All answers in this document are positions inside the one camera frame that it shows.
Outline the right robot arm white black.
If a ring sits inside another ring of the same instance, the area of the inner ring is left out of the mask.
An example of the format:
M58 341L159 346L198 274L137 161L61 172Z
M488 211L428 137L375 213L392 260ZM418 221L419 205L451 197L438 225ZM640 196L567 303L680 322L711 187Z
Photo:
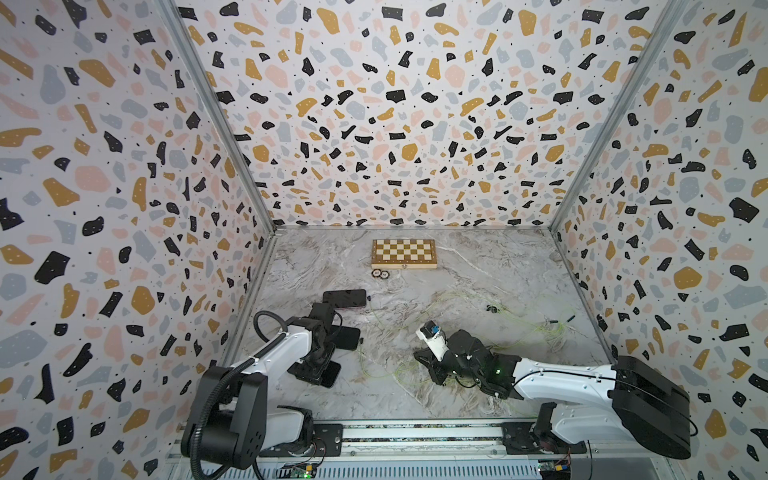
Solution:
M415 352L431 380L449 378L499 400L537 400L536 421L525 433L528 449L552 453L593 441L634 441L675 460L691 457L698 432L690 397L643 361L575 366L496 353L465 330L450 336L432 321L416 332L425 348Z

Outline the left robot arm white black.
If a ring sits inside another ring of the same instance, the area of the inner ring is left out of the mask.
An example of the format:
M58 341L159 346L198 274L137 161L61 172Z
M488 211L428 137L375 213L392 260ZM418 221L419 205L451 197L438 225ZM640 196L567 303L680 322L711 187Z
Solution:
M231 366L214 365L203 374L185 425L181 453L194 479L219 479L228 470L257 466L265 449L301 453L316 445L312 412L302 407L269 406L270 382L289 374L330 388L341 365L332 360L344 326L328 303L315 303L305 317L288 320L260 310L253 327L264 345Z

